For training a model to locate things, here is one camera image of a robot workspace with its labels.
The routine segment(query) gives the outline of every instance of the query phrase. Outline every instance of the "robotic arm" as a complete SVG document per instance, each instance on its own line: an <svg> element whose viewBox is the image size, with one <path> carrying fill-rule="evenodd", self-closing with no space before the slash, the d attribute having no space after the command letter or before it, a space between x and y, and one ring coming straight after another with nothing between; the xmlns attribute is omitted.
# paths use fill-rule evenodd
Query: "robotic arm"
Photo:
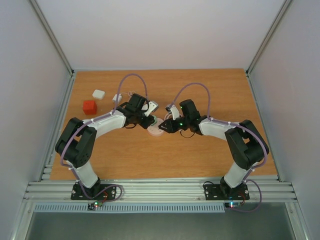
<svg viewBox="0 0 320 240"><path fill-rule="evenodd" d="M63 130L55 145L55 151L61 156L76 130L85 125L76 135L80 139L71 141L63 159L72 167L73 173L81 181L85 191L91 197L94 197L102 189L100 179L93 171L90 163L95 140L112 130L120 129L130 124L139 124L144 129L147 129L155 122L151 113L157 109L158 104L156 102L148 101L145 97L135 93L129 102L118 106L113 113L109 112L105 115L85 120L74 117L70 119Z"/></svg>
<svg viewBox="0 0 320 240"><path fill-rule="evenodd" d="M175 105L167 106L166 110L172 114L172 118L159 125L159 129L167 133L190 129L191 132L198 135L213 136L227 141L234 163L220 180L219 190L225 199L230 199L243 187L243 180L250 174L252 167L264 158L261 145L251 134L240 127L253 132L261 140L268 154L267 144L250 120L240 122L240 127L237 127L230 122L208 119L207 116L200 115L191 99L182 101L180 108L183 113L182 117Z"/></svg>

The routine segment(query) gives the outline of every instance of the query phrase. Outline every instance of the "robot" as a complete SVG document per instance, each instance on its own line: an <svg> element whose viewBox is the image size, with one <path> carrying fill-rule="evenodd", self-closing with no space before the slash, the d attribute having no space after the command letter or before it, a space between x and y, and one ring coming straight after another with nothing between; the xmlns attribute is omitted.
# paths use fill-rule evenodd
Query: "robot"
<svg viewBox="0 0 320 240"><path fill-rule="evenodd" d="M168 105L166 110L172 114L172 118L160 124L159 129L169 134L189 129L198 135L225 140L234 160L230 170L221 178L220 184L210 184L210 191L205 191L206 199L240 200L239 193L245 196L245 199L249 199L245 180L269 153L267 144L254 124L249 120L231 123L215 120L206 115L201 116L191 99L184 100L179 105L183 114L180 115L174 104ZM158 107L155 101L149 101L135 93L128 102L107 114L93 119L80 120L75 117L70 119L55 146L55 151L61 156L61 161L63 159L67 162L65 166L71 168L82 184L79 186L76 183L72 193L82 191L85 196L76 198L76 194L73 194L75 200L102 199L101 193L106 193L104 190L110 187L101 184L90 163L95 140L112 130L128 128L127 126L132 124L147 129L155 123L151 113L155 112ZM112 196L115 196L115 188L113 188Z"/></svg>

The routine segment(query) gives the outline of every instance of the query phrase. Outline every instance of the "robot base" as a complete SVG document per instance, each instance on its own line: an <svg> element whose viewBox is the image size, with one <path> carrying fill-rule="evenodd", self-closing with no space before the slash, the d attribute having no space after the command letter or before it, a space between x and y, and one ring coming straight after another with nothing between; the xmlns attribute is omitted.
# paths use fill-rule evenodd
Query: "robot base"
<svg viewBox="0 0 320 240"><path fill-rule="evenodd" d="M236 188L233 188L233 194L230 194L228 197L226 197L223 192L221 191L220 184L204 184L204 196L205 200L207 201L217 201L217 200L249 200L249 191L246 184L241 184L237 186Z"/></svg>
<svg viewBox="0 0 320 240"><path fill-rule="evenodd" d="M100 184L99 185L99 191L100 192L101 190L103 190L104 188L110 186L112 184ZM105 192L107 193L107 198L106 200L109 201L109 200L114 200L116 198L116 194L117 194L117 188L114 186L114 187L110 187L108 188L107 190L105 190ZM96 201L103 201L105 199L105 194L104 193L101 193L100 195L94 197L94 198L87 198L80 185L76 182L73 187L72 187L72 192L71 192L71 200L84 200L84 201L91 201L91 200L96 200Z"/></svg>

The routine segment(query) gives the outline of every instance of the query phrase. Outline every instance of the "gray floor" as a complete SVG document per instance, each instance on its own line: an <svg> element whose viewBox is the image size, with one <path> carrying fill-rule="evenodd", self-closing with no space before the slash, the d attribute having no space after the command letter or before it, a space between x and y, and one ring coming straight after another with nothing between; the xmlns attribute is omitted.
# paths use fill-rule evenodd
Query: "gray floor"
<svg viewBox="0 0 320 240"><path fill-rule="evenodd" d="M291 240L284 203L253 213L34 213L28 240Z"/></svg>

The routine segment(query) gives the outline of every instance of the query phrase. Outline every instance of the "wooden tabletop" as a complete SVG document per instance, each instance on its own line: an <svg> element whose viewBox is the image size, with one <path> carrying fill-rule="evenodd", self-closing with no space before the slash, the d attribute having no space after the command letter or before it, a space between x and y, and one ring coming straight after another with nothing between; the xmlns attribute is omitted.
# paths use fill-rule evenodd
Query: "wooden tabletop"
<svg viewBox="0 0 320 240"><path fill-rule="evenodd" d="M188 69L188 70L135 70L135 71L82 71L76 75L64 126L73 117L89 119L109 112L114 104L119 82L128 73L141 75L147 85L151 101L159 104L158 118L166 115L165 106L173 101L178 91L188 83L205 84L211 93L210 115L219 120L241 122L251 120L264 139L265 133L243 69ZM97 115L85 115L83 101L93 100L95 89L105 91L103 100L96 100ZM127 78L121 92L136 91L144 96L144 86L135 76ZM122 95L122 103L129 100ZM208 96L199 85L187 87L176 105L192 99L201 115L207 113ZM179 132L149 135L137 125L134 129L116 129L94 144L91 156L94 171L101 179L221 177L229 170L233 159L226 141L194 135L183 138ZM271 155L255 175L277 174ZM51 180L73 180L71 172L60 165L56 155Z"/></svg>

